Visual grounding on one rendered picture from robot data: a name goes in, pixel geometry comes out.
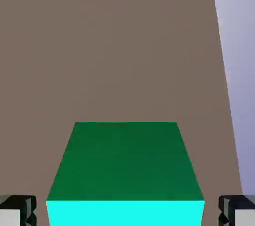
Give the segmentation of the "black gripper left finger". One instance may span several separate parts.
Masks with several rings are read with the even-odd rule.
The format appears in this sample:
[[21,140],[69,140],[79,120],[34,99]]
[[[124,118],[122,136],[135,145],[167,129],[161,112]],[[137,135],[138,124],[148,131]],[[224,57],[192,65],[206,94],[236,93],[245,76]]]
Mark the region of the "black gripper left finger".
[[37,226],[34,195],[0,195],[0,226]]

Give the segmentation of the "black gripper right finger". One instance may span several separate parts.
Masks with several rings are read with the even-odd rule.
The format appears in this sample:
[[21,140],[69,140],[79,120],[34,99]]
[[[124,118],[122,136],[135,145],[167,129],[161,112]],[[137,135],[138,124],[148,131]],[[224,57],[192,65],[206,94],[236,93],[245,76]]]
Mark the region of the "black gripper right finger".
[[218,226],[255,226],[255,196],[222,195]]

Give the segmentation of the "large cyan box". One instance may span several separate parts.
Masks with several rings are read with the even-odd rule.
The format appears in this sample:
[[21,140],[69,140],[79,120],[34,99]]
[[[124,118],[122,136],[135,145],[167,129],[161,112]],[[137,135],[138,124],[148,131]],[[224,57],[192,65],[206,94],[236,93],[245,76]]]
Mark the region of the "large cyan box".
[[46,200],[49,226],[202,226],[175,122],[77,122]]

